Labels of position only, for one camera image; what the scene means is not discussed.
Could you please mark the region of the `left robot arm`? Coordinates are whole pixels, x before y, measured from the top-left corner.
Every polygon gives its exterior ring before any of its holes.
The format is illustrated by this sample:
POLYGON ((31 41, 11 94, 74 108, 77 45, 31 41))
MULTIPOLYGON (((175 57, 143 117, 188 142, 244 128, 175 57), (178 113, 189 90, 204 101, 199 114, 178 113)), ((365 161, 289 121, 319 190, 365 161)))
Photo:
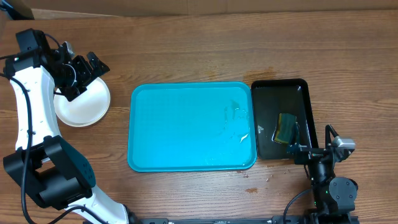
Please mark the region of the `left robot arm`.
POLYGON ((97 186, 86 157, 62 138, 53 103, 55 95, 75 100, 109 68, 93 52, 75 55, 67 43, 53 49, 49 38, 41 30, 18 32, 19 53, 4 58, 2 76, 16 96, 19 132, 3 166, 21 188, 23 215, 30 219, 30 198, 41 208, 62 216, 74 212, 90 223, 138 223, 127 206, 97 186))

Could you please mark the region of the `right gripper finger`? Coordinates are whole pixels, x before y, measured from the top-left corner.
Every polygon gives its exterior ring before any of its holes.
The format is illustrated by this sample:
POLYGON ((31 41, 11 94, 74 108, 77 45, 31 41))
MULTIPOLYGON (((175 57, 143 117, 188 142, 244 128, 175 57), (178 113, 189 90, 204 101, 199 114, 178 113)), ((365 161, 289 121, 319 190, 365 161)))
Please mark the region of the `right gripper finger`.
POLYGON ((337 136, 338 133, 335 131, 332 125, 328 124, 325 126, 325 146, 327 148, 335 147, 335 143, 332 141, 332 139, 336 138, 337 136))
POLYGON ((290 144, 293 146, 299 146, 300 145, 300 126, 298 122, 295 122, 293 125, 293 131, 292 131, 292 137, 290 140, 290 144))

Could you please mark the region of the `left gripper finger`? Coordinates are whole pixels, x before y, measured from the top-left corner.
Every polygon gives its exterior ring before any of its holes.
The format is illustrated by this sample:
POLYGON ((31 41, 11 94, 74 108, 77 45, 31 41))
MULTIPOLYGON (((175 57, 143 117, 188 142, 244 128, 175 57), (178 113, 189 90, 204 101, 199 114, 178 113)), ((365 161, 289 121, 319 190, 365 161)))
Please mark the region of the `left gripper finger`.
POLYGON ((100 77, 104 75, 105 73, 108 73, 110 71, 110 68, 103 63, 94 52, 89 52, 87 54, 88 58, 88 63, 90 64, 92 68, 91 76, 93 78, 100 77))
POLYGON ((73 67, 76 71, 78 82, 87 82, 91 78, 92 68, 83 56, 77 55, 73 59, 73 67))

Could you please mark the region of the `white plate with sauce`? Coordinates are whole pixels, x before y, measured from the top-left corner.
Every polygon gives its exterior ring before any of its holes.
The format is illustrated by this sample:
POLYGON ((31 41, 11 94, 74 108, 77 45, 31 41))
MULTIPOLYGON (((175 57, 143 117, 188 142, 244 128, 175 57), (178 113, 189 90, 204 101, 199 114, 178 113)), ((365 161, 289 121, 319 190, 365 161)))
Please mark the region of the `white plate with sauce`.
POLYGON ((96 78, 87 90, 72 101, 64 96, 54 96, 54 107, 58 118, 72 127, 85 127, 98 122, 108 111, 111 95, 106 83, 96 78))

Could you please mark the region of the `green yellow sponge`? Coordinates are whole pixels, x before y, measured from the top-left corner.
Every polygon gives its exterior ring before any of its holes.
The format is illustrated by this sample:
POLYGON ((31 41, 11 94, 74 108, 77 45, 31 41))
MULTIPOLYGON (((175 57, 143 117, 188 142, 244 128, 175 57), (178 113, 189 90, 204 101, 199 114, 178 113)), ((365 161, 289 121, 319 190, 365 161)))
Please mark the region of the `green yellow sponge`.
POLYGON ((294 137, 297 117, 290 113, 279 113, 273 141, 289 144, 294 137))

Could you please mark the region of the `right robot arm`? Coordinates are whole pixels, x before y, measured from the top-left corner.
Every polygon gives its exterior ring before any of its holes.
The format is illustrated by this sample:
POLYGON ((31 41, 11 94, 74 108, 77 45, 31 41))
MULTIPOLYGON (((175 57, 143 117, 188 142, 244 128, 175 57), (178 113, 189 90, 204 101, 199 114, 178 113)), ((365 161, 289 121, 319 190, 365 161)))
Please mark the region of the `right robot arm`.
POLYGON ((335 164, 347 159, 356 144, 350 138, 340 137, 329 124, 325 126, 325 141, 324 148, 304 146, 300 143, 299 126, 293 126, 287 152, 294 156, 295 164, 305 167, 311 187, 287 204, 282 216, 284 223, 359 223, 359 218, 351 215, 355 210, 358 184, 353 179, 335 174, 335 164), (309 192, 313 193, 315 207, 308 209, 301 217, 287 216, 290 206, 309 192))

